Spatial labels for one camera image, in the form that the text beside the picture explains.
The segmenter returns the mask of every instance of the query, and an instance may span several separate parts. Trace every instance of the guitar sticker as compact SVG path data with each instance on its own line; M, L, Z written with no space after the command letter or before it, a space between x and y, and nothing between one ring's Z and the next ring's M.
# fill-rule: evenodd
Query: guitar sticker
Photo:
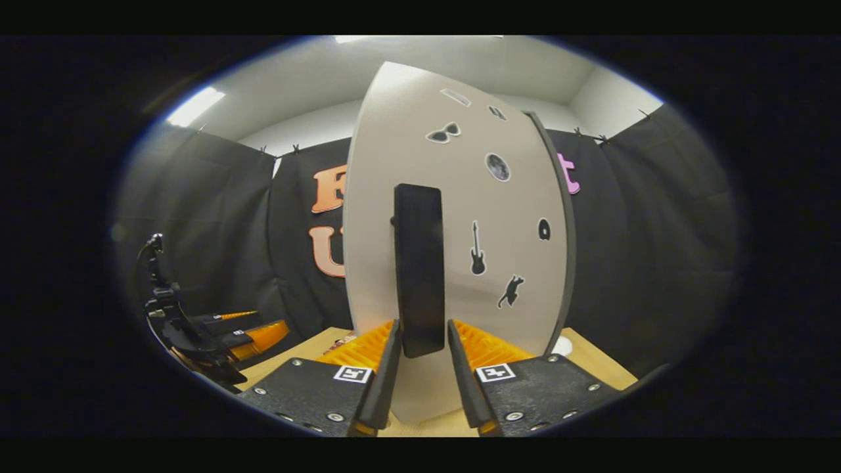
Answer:
M479 249L479 223L473 221L473 247L470 248L470 257L473 258L473 266L470 271L474 276L484 274L484 252Z
M511 170L508 168L508 164L498 155L488 153L484 157L484 164L488 167L490 175L494 176L496 180L507 183L511 179Z
M502 301L503 300L508 302L509 307L513 307L514 306L514 301L517 300L517 296L518 296L517 286L519 286L520 284L523 284L525 282L526 282L525 279L523 279L520 276L517 276L516 274L511 276L511 281L508 281L508 287L505 288L505 294L503 294L502 297L500 297L500 301L496 304L496 308L497 309L502 308Z
M552 229L549 228L548 220L540 219L540 222L537 224L537 237L540 238L541 241L547 241L552 238Z

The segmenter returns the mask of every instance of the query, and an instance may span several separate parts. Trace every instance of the orange finger pad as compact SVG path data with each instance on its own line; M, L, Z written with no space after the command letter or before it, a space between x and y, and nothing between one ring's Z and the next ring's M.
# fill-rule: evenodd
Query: orange finger pad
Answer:
M223 314L223 315L221 315L221 316L220 316L220 318L221 318L222 320L226 321L226 320L228 320L228 319L233 319L233 318L237 318L237 317L241 317L241 316L247 316L248 314L253 314L254 312L257 312L257 311L251 311L251 312L236 312L236 313L234 313L234 314Z
M468 324L454 320L458 336L462 339L464 352L468 356L470 369L476 370L481 366L514 363L524 359L534 358L534 355L515 347L502 338L471 327Z
M289 327L284 321L258 327L246 332L251 340L254 340L252 343L231 348L230 352L240 361L249 359L270 349L283 340L288 333Z

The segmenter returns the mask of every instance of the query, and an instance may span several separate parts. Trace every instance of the wooden table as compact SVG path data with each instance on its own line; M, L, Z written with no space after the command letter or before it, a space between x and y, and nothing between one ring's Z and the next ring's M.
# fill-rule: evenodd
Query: wooden table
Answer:
M271 374L281 364L291 358L315 360L333 345L333 343L348 335L351 331L341 328L328 328L322 333L310 338L306 342L291 348L278 356L244 369L241 373L248 381L236 385L241 390L254 386L257 382ZM573 344L573 351L567 359L577 364L601 382L617 390L624 390L637 382L626 369L622 368L611 357L607 356L595 345L581 337L572 328L564 328L561 336L569 339ZM478 437L475 428L470 428L464 411L458 409L440 417L435 417L419 424L401 423L393 415L389 415L389 425L380 430L379 437Z

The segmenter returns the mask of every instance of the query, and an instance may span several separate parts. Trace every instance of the ghost sticker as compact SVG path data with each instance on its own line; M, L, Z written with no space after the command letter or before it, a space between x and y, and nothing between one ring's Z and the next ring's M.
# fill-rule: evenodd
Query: ghost sticker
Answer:
M517 276L514 274L511 276L511 280L508 281L508 287L505 288L505 294L500 297L500 301L496 304L497 309L502 308L502 301L505 300L508 302L509 307L514 306L514 301L517 300L517 286L526 282L522 277Z
M496 180L506 183L509 179L511 179L511 170L508 168L508 164L506 164L505 161L503 161L498 155L488 153L488 155L484 157L484 164L488 167L490 175L494 176Z
M552 231L549 228L548 220L540 219L540 222L537 224L537 237L541 240L548 240L552 237Z

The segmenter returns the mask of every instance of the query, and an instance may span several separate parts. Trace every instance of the sticker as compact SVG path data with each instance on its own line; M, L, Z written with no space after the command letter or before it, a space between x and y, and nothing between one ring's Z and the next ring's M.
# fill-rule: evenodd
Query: sticker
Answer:
M511 368L507 363L477 368L476 374L479 375L479 379L482 380L483 383L492 383L494 381L516 378L514 371L511 371Z
M470 100L468 100L467 97L464 97L461 93L455 92L455 91L450 90L448 88L442 89L441 93L448 96L449 98L452 98L456 102L459 102L461 105L464 105L465 107L470 106Z
M373 369L358 368L356 366L342 366L339 371L333 376L334 380L350 381L352 383L365 384L368 382L368 377L371 376Z
M517 286L526 282L525 279L521 278L514 274L511 276L511 280L508 281L508 287L505 288L505 294L500 297L500 301L496 304L497 309L502 308L502 301L505 300L508 302L509 307L514 306L514 301L517 300Z
M493 107L493 106L491 106L491 105L488 105L488 110L490 110L490 113L491 113L494 117L496 117L496 118L498 118L498 119L500 119L500 120L502 120L502 121L508 121L508 119L505 117L505 115L503 115L503 114L502 114L502 112L501 112L499 109L497 109L496 107Z
M328 354L329 352L331 352L331 351L335 350L336 348L339 348L340 346L344 345L345 343L348 343L348 342L350 342L350 341L352 341L352 340L355 340L355 339L356 339L356 337L357 337L357 333L356 333L356 332L350 332L350 333L348 333L345 337L342 337L342 338L339 338L338 340L336 340L336 341L333 343L333 346L332 346L332 347L330 347L330 348L328 348L328 349L327 349L327 351L325 351L323 354Z
M488 155L484 157L484 164L488 167L490 175L494 176L496 180L507 183L508 180L511 179L511 170L508 168L508 164L506 164L499 155L488 153Z
M561 162L563 176L567 179L567 189L569 189L569 193L577 194L581 190L581 184L574 183L572 179L569 178L569 169L575 169L575 163L563 159L563 155L561 153L558 153L558 159Z
M461 134L462 131L458 129L458 125L456 125L456 122L453 121L448 123L442 130L435 130L429 135L426 135L426 139L435 143L446 145L450 142L450 136L459 136Z
M313 258L315 259L315 266L322 273L332 276L334 278L345 277L345 265L333 261L333 249L331 245L331 237L333 233L332 226L314 226L309 229L309 236L313 240ZM339 233L345 234L345 227L339 227Z
M473 258L473 266L470 272L474 276L481 276L484 274L484 252L479 249L479 223L473 221L473 247L470 248L470 257Z
M549 228L548 220L540 219L540 222L537 224L537 237L541 240L549 240L552 238L552 229Z

